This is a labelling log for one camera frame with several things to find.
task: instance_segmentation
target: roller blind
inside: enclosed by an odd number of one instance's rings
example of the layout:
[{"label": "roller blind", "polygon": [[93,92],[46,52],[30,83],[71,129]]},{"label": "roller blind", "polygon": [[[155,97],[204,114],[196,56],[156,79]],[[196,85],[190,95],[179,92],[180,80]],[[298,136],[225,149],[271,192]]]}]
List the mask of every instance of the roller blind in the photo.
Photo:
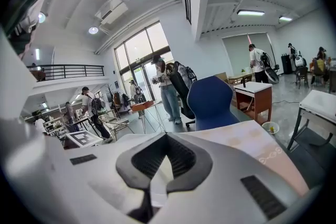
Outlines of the roller blind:
[{"label": "roller blind", "polygon": [[249,40],[247,35],[223,38],[234,74],[250,66]]},{"label": "roller blind", "polygon": [[272,66],[274,67],[275,59],[272,53],[271,44],[269,42],[267,34],[266,33],[249,34],[248,36],[250,37],[251,42],[256,46],[256,48],[261,49],[268,54],[269,58],[272,61]]}]

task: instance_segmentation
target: ceiling air conditioning unit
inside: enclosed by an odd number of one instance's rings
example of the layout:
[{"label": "ceiling air conditioning unit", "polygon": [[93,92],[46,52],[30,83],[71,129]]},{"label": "ceiling air conditioning unit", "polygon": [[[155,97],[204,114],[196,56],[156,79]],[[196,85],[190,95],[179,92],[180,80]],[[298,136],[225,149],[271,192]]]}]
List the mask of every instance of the ceiling air conditioning unit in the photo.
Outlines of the ceiling air conditioning unit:
[{"label": "ceiling air conditioning unit", "polygon": [[96,13],[96,17],[101,19],[104,24],[112,24],[117,18],[128,10],[126,4],[122,0],[107,1]]}]

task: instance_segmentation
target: pipe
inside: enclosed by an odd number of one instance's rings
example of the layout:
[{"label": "pipe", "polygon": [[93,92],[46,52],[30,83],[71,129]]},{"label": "pipe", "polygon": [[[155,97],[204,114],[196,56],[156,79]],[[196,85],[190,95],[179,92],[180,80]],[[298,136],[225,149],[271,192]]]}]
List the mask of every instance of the pipe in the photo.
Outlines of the pipe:
[{"label": "pipe", "polygon": [[130,27],[136,25],[137,23],[141,22],[142,20],[148,18],[149,16],[165,9],[168,8],[170,6],[173,6],[175,4],[180,3],[181,0],[169,0],[167,2],[164,2],[150,10],[148,10],[147,12],[141,14],[140,16],[138,16],[137,18],[131,20],[128,24],[124,25],[123,27],[121,27],[113,36],[111,36],[107,41],[104,42],[103,45],[101,45],[96,51],[95,54],[100,54],[101,52],[103,52],[105,49],[107,49],[109,46],[112,45],[112,43],[118,38],[120,37],[123,33],[125,33],[127,30],[129,30]]}]

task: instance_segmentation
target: fluorescent light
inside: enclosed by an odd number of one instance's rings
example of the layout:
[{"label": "fluorescent light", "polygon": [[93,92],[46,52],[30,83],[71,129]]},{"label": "fluorescent light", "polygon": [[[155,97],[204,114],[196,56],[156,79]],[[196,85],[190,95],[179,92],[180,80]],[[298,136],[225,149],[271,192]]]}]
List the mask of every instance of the fluorescent light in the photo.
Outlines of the fluorescent light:
[{"label": "fluorescent light", "polygon": [[96,26],[90,27],[89,33],[92,34],[92,35],[98,33],[98,27],[96,27]]},{"label": "fluorescent light", "polygon": [[41,24],[46,20],[46,15],[44,15],[44,13],[40,12],[38,14],[38,22]]},{"label": "fluorescent light", "polygon": [[286,21],[290,22],[290,21],[293,20],[293,19],[292,19],[292,18],[288,18],[288,17],[283,17],[283,16],[281,16],[281,17],[279,18],[279,20],[286,20]]},{"label": "fluorescent light", "polygon": [[36,54],[36,60],[39,60],[40,59],[40,49],[36,49],[35,54]]},{"label": "fluorescent light", "polygon": [[258,12],[256,10],[239,10],[238,15],[254,15],[254,16],[262,16],[264,12]]}]

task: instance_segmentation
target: round ceiling light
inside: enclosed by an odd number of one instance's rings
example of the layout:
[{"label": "round ceiling light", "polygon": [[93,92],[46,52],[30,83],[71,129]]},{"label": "round ceiling light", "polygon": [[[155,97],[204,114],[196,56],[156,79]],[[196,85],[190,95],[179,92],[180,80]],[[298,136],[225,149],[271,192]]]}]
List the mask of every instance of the round ceiling light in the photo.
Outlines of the round ceiling light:
[{"label": "round ceiling light", "polygon": [[92,35],[98,33],[98,27],[96,27],[96,26],[90,27],[89,33],[92,34]]},{"label": "round ceiling light", "polygon": [[44,15],[44,13],[40,12],[38,14],[38,22],[41,24],[46,20],[46,15]]}]

